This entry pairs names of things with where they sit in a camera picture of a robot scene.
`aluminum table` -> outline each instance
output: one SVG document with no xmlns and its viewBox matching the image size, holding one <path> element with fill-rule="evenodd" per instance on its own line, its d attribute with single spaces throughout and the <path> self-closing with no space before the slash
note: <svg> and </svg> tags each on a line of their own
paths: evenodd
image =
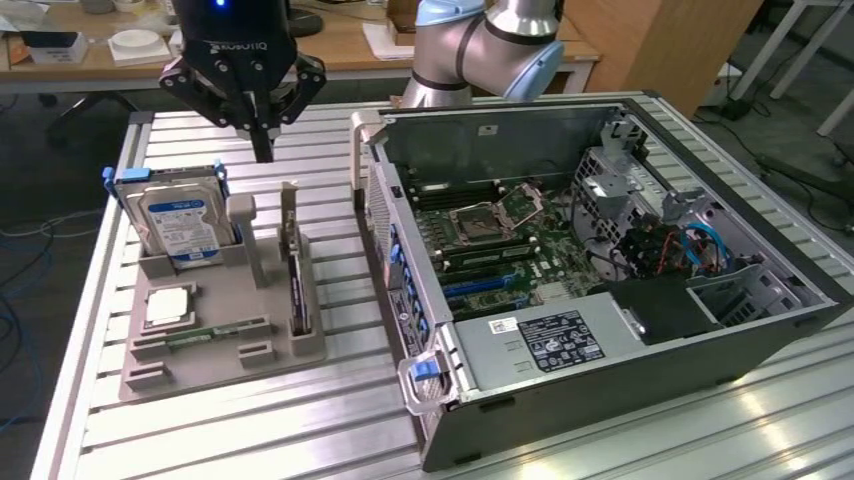
<svg viewBox="0 0 854 480">
<path fill-rule="evenodd" d="M 854 291 L 854 259 L 660 99 L 637 100 L 773 225 Z M 426 474 L 396 383 L 349 188 L 350 115 L 312 107 L 256 164 L 249 143 L 193 113 L 134 117 L 119 168 L 222 160 L 256 194 L 260 236 L 280 221 L 277 182 L 297 180 L 329 358 L 310 368 L 122 405 L 139 239 L 110 200 L 33 478 L 490 479 L 781 478 L 854 472 L 854 318 L 847 314 L 735 383 Z M 679 189 L 692 177 L 650 146 Z"/>
</svg>

